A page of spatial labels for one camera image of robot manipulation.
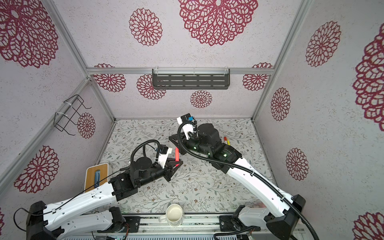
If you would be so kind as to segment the pink marker pen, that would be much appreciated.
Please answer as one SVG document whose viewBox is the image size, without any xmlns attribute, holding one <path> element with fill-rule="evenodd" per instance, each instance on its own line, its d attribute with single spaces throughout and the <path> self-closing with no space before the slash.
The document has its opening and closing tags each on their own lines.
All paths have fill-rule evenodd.
<svg viewBox="0 0 384 240">
<path fill-rule="evenodd" d="M 176 162 L 180 161 L 180 152 L 178 148 L 175 148 L 175 161 Z"/>
</svg>

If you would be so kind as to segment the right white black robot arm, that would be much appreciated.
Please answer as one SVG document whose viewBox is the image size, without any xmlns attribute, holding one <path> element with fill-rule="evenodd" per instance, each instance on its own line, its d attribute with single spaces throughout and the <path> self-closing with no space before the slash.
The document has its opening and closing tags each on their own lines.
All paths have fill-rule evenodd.
<svg viewBox="0 0 384 240">
<path fill-rule="evenodd" d="M 266 228 L 280 240 L 294 239 L 293 232 L 302 218 L 305 199 L 291 196 L 265 178 L 232 146 L 222 142 L 213 124 L 200 126 L 192 122 L 180 124 L 178 132 L 169 140 L 182 155 L 209 162 L 241 183 L 250 193 L 264 203 L 264 208 L 250 208 L 244 205 L 232 215 L 232 223 L 240 231 Z"/>
</svg>

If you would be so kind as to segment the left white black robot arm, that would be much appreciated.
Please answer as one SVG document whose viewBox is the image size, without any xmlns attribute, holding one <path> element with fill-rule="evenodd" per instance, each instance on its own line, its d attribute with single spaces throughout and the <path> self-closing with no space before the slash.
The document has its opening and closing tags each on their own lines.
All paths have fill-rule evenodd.
<svg viewBox="0 0 384 240">
<path fill-rule="evenodd" d="M 27 217 L 26 238 L 62 240 L 87 232 L 119 232 L 127 227 L 127 221 L 116 204 L 152 181 L 160 178 L 170 181 L 182 165 L 183 161 L 172 158 L 161 165 L 141 157 L 107 183 L 73 199 L 48 205 L 36 202 Z"/>
</svg>

